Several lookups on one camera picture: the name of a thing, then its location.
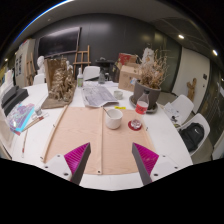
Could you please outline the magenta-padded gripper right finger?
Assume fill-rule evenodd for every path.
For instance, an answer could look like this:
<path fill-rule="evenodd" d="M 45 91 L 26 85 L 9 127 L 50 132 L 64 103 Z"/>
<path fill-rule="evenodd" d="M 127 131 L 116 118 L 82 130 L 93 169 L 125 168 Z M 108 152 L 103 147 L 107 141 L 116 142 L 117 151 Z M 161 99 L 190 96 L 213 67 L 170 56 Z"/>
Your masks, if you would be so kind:
<path fill-rule="evenodd" d="M 132 144 L 132 154 L 143 185 L 150 184 L 180 169 L 167 155 L 158 155 L 137 143 Z"/>

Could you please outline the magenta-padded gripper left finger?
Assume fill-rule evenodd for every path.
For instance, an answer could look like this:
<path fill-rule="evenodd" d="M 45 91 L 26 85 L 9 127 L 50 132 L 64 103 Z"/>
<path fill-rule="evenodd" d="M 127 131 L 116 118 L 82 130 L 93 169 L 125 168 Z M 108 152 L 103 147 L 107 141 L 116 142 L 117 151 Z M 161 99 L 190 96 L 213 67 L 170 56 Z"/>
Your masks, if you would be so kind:
<path fill-rule="evenodd" d="M 57 154 L 43 165 L 43 169 L 76 185 L 79 185 L 91 154 L 91 145 L 86 143 L 65 155 Z"/>

